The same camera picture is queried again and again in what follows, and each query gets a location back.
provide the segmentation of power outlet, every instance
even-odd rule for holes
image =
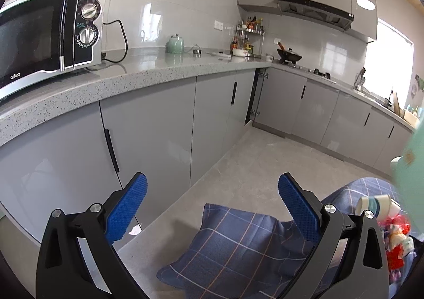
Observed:
[[[223,31],[223,30],[224,30],[224,23],[218,22],[218,21],[216,20],[216,21],[215,21],[215,25],[214,25],[214,29],[217,29],[217,30],[221,30],[221,31]]]

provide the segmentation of ceiling light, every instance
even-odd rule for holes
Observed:
[[[357,0],[356,1],[358,3],[359,6],[361,6],[362,8],[366,9],[366,10],[375,10],[375,5],[369,1],[369,0]]]

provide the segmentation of black cabinet handle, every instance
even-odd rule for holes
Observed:
[[[303,95],[305,94],[305,89],[306,89],[306,85],[303,85],[302,96],[300,96],[300,99],[303,99]]]
[[[115,151],[113,150],[112,139],[110,138],[110,132],[109,130],[105,128],[104,128],[104,131],[105,131],[107,148],[109,149],[109,154],[112,159],[113,167],[115,168],[116,173],[119,173],[118,162],[116,161]]]
[[[393,133],[393,129],[394,128],[395,128],[395,126],[392,127],[392,130],[390,131],[390,135],[389,135],[389,137],[387,139],[390,139],[390,137],[392,136],[392,133]]]
[[[367,119],[365,121],[364,127],[367,125],[368,119],[370,118],[370,113],[368,113]]]
[[[237,91],[237,82],[234,82],[233,97],[231,98],[231,105],[234,105],[234,100],[236,99],[236,91]]]

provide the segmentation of green kettle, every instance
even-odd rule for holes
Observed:
[[[171,36],[168,41],[167,52],[171,54],[184,53],[184,40],[178,34]]]

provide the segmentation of microwave timer dial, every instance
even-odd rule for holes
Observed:
[[[96,31],[93,27],[87,26],[78,35],[78,43],[82,47],[89,47],[96,41]]]
[[[81,17],[84,19],[92,19],[94,18],[96,15],[98,14],[98,9],[96,4],[94,3],[86,3],[82,8],[81,8]]]

